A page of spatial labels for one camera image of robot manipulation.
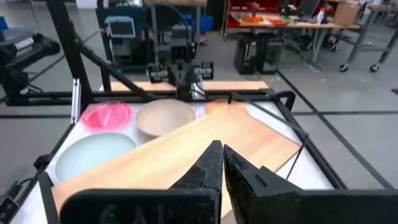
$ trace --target plate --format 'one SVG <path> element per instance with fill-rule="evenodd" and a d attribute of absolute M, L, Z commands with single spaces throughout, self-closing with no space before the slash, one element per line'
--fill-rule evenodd
<path fill-rule="evenodd" d="M 100 133 L 82 138 L 69 146 L 55 164 L 55 180 L 66 181 L 136 147 L 124 134 Z"/>

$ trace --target white table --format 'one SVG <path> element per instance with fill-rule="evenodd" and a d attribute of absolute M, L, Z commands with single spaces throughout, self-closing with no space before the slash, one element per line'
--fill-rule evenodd
<path fill-rule="evenodd" d="M 265 109 L 273 112 L 274 114 L 283 118 L 283 115 L 280 113 L 276 105 L 272 102 L 264 102 L 258 103 L 260 106 Z M 139 108 L 143 104 L 133 104 L 132 110 L 133 114 L 139 110 Z M 197 113 L 197 117 L 200 117 L 204 114 L 204 103 L 192 103 L 191 104 Z M 301 144 L 300 139 L 294 133 L 293 129 L 276 120 L 275 118 L 265 114 L 259 109 L 253 107 L 252 105 L 246 104 L 246 108 L 248 109 L 251 116 L 255 117 L 259 121 L 262 121 L 264 124 L 267 124 L 270 128 L 275 129 L 280 132 L 287 138 Z M 130 136 L 132 140 L 139 146 L 144 144 L 147 140 L 141 138 L 138 135 L 138 130 L 133 127 L 132 128 L 133 135 Z M 57 159 L 60 157 L 63 151 L 67 149 L 71 144 L 76 142 L 77 140 L 90 135 L 87 131 L 85 131 L 83 125 L 78 122 L 75 127 L 70 132 L 69 136 L 66 138 L 65 142 L 62 144 L 61 148 L 58 150 L 53 160 L 47 167 L 46 171 L 48 172 L 50 178 L 53 179 L 53 169 Z M 286 163 L 277 174 L 281 177 L 286 178 L 289 173 L 290 168 L 292 167 L 293 161 L 295 157 L 291 158 L 288 163 Z M 312 159 L 311 155 L 304 148 L 290 177 L 289 181 L 302 189 L 333 189 L 329 180 L 325 177 L 323 172 L 318 167 L 317 163 Z M 44 206 L 42 202 L 42 197 L 40 193 L 39 184 L 36 183 L 35 187 L 32 189 L 29 196 L 26 198 L 25 202 L 22 204 L 18 213 L 15 215 L 14 219 L 11 222 L 12 224 L 17 223 L 39 223 L 44 224 L 47 223 L 47 219 L 44 212 Z"/>

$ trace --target floor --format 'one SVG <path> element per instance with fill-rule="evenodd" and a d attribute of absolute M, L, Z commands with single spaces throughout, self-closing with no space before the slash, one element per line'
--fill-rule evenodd
<path fill-rule="evenodd" d="M 68 6 L 76 31 L 96 54 L 104 58 L 101 38 L 94 10 L 77 10 Z M 50 38 L 58 40 L 50 14 L 45 5 L 34 6 L 40 28 Z M 29 5 L 0 4 L 0 14 L 9 25 L 34 25 Z M 374 26 L 367 42 L 383 46 L 393 30 Z M 239 76 L 233 67 L 235 42 L 221 40 L 218 33 L 208 35 L 209 45 L 200 49 L 197 60 L 211 60 L 215 64 L 215 79 L 256 79 L 257 75 Z M 370 73 L 380 53 L 360 54 L 346 73 L 338 71 L 348 58 L 351 46 L 341 43 L 337 52 L 322 50 L 318 57 L 325 70 L 318 72 L 304 64 L 292 52 L 284 51 L 280 74 L 261 76 L 277 91 L 293 90 L 299 96 L 293 114 L 310 133 L 315 145 L 351 189 L 398 188 L 398 95 L 391 92 L 398 87 L 394 49 L 389 60 L 378 73 Z M 101 86 L 100 70 L 84 58 L 92 89 Z M 63 54 L 43 58 L 26 71 L 34 72 L 32 84 L 44 90 L 72 89 L 72 77 Z M 145 76 L 128 76 L 146 80 Z M 33 162 L 37 156 L 52 150 L 66 130 L 70 120 L 69 106 L 17 107 L 0 104 L 0 192 L 15 180 L 35 173 Z"/>

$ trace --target beige bowl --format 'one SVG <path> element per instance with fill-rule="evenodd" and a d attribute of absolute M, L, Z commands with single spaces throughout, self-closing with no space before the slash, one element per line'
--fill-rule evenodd
<path fill-rule="evenodd" d="M 145 134 L 159 137 L 195 120 L 192 107 L 178 100 L 155 100 L 136 114 L 136 126 Z"/>

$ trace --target cutting board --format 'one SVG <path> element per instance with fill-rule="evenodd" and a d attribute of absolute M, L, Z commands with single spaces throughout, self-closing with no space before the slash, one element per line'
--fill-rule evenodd
<path fill-rule="evenodd" d="M 191 168 L 212 140 L 221 140 L 255 166 L 273 171 L 299 149 L 298 144 L 250 115 L 227 106 L 54 186 L 57 209 L 84 189 L 167 189 Z M 221 217 L 231 209 L 223 181 Z"/>

